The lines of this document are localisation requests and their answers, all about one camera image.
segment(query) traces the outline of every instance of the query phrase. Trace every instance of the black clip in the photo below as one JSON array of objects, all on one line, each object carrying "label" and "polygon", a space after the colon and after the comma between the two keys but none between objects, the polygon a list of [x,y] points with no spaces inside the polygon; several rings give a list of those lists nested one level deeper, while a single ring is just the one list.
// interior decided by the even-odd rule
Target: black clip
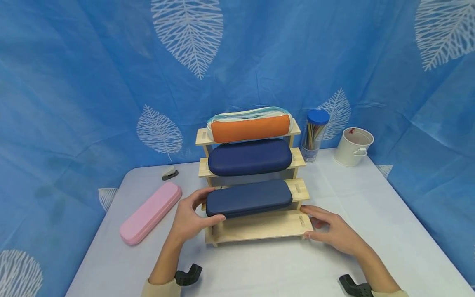
[{"label": "black clip", "polygon": [[198,281],[202,270],[203,268],[196,264],[191,266],[188,273],[178,270],[177,273],[175,273],[175,280],[177,281],[178,286],[186,287],[193,285]]},{"label": "black clip", "polygon": [[341,276],[339,280],[347,294],[356,297],[373,297],[369,284],[357,285],[349,274]]}]

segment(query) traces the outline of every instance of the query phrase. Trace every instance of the wooden shelf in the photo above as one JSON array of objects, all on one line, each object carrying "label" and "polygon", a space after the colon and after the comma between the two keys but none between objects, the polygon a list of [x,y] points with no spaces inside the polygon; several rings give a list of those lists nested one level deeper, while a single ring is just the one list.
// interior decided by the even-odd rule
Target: wooden shelf
[{"label": "wooden shelf", "polygon": [[273,211],[225,220],[206,228],[205,242],[219,243],[302,236],[313,231],[309,217],[298,211]]},{"label": "wooden shelf", "polygon": [[[298,147],[293,147],[290,149],[290,152],[292,153],[292,163],[290,163],[290,166],[287,167],[287,169],[295,169],[298,167],[305,166],[305,161],[304,158],[302,157],[302,154],[300,153],[300,150]],[[208,158],[201,158],[199,160],[199,172],[198,172],[198,177],[216,177],[208,167]]]},{"label": "wooden shelf", "polygon": [[[295,121],[294,118],[292,118],[292,130],[290,133],[287,133],[282,136],[295,136],[300,134],[300,128]],[[211,144],[216,144],[216,142],[212,141],[211,138],[208,136],[208,130],[207,128],[201,128],[198,129],[198,132],[196,133],[196,145],[211,145]]]},{"label": "wooden shelf", "polygon": [[[302,201],[309,200],[310,195],[307,191],[307,187],[305,186],[305,182],[301,178],[291,179],[291,180],[284,180],[289,187],[290,192],[292,193],[292,203],[295,203],[295,209],[298,209],[302,203]],[[223,187],[216,187],[217,189],[225,189],[229,188],[229,186]],[[206,210],[206,204],[203,203],[201,205],[201,210]]]}]

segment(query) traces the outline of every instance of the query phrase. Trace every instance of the navy blue pencil case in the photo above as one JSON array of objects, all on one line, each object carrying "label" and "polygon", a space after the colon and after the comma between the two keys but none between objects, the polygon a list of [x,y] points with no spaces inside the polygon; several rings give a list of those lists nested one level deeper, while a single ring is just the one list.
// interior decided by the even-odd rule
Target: navy blue pencil case
[{"label": "navy blue pencil case", "polygon": [[282,180],[248,183],[209,193],[206,215],[236,218],[284,209],[291,203],[292,194]]},{"label": "navy blue pencil case", "polygon": [[209,170],[217,176],[277,172],[287,169],[290,163],[289,145],[280,138],[222,144],[208,158]]}]

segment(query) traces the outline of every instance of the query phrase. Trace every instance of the leaf print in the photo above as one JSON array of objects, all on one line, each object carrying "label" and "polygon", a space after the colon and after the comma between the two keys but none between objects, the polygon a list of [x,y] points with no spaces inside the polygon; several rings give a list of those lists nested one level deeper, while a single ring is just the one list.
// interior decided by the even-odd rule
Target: leaf print
[{"label": "leaf print", "polygon": [[379,171],[384,175],[385,179],[388,179],[388,175],[392,170],[393,165],[376,165]]},{"label": "leaf print", "polygon": [[330,115],[323,140],[331,140],[340,135],[352,115],[350,103],[346,99],[345,91],[342,88],[317,109],[323,109]]},{"label": "leaf print", "polygon": [[421,0],[416,42],[424,71],[475,50],[474,0]]},{"label": "leaf print", "polygon": [[137,123],[137,135],[146,146],[167,154],[170,161],[170,154],[178,153],[183,145],[183,137],[175,123],[147,105]]},{"label": "leaf print", "polygon": [[223,36],[218,0],[152,0],[152,12],[160,41],[202,79]]},{"label": "leaf print", "polygon": [[99,192],[99,202],[101,203],[105,212],[107,212],[111,206],[112,200],[114,200],[114,196],[117,193],[118,188],[100,188],[97,190]]},{"label": "leaf print", "polygon": [[0,254],[0,296],[35,297],[43,284],[36,260],[24,251],[8,249]]}]

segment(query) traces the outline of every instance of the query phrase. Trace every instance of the pencil case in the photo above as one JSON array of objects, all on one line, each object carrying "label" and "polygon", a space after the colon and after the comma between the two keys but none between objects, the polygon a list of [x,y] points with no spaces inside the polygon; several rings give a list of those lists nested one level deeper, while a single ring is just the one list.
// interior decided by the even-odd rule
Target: pencil case
[{"label": "pencil case", "polygon": [[287,169],[289,145],[280,138],[221,144],[211,151],[208,168],[217,176],[253,175]]},{"label": "pencil case", "polygon": [[172,182],[161,186],[141,207],[120,226],[125,243],[135,245],[162,220],[181,198],[181,188]]},{"label": "pencil case", "polygon": [[279,137],[292,130],[292,115],[279,107],[263,107],[219,114],[206,124],[208,136],[216,143]]},{"label": "pencil case", "polygon": [[276,211],[292,203],[292,194],[282,180],[256,182],[215,190],[208,194],[206,215],[223,214],[227,219]]}]

